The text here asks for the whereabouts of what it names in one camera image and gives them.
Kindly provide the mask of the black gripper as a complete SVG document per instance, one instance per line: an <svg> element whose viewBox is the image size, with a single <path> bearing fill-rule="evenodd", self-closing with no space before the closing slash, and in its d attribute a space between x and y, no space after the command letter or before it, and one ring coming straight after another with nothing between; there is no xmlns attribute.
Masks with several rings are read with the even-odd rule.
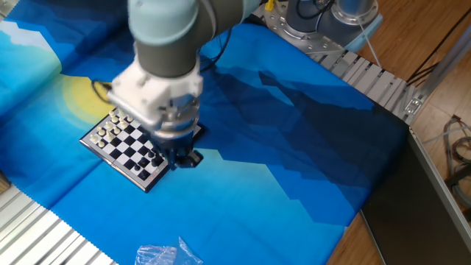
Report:
<svg viewBox="0 0 471 265"><path fill-rule="evenodd" d="M194 131L176 134L176 132L157 131L156 149L166 156L171 170L197 167L204 156L194 149ZM176 155L186 155L177 159Z"/></svg>

